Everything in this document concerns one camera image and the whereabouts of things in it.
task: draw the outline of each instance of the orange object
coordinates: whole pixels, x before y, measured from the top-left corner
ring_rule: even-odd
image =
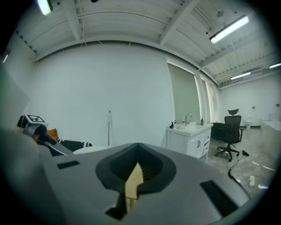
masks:
[[[47,130],[47,134],[50,135],[53,139],[58,141],[58,132],[57,129]]]

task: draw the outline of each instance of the black and white fabric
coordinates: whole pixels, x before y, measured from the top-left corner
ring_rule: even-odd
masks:
[[[68,148],[70,151],[74,152],[78,149],[82,149],[85,147],[91,147],[93,146],[89,142],[75,142],[75,141],[69,141],[69,140],[63,140],[59,139],[58,142],[63,145],[64,147]]]

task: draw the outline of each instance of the chair armrest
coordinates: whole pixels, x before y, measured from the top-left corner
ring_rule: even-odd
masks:
[[[244,129],[241,128],[240,130],[241,130],[241,135],[240,135],[240,142],[241,142]]]

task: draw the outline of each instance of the black cable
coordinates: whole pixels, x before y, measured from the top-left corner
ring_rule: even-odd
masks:
[[[249,196],[249,198],[251,199],[251,196],[248,194],[248,192],[246,191],[246,189],[235,179],[234,176],[231,175],[231,170],[232,168],[228,171],[228,176],[230,179],[234,180],[240,187],[242,187],[242,189],[247,193],[247,195]]]

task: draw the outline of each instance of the countertop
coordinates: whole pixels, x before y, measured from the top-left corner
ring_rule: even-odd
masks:
[[[264,123],[277,131],[281,131],[281,122],[278,120],[264,121]]]
[[[207,123],[204,125],[200,125],[197,123],[197,124],[195,124],[195,127],[191,128],[191,129],[185,128],[185,129],[174,130],[174,129],[167,127],[167,131],[191,137],[191,136],[199,134],[207,129],[210,129],[212,126],[213,126],[212,123]]]

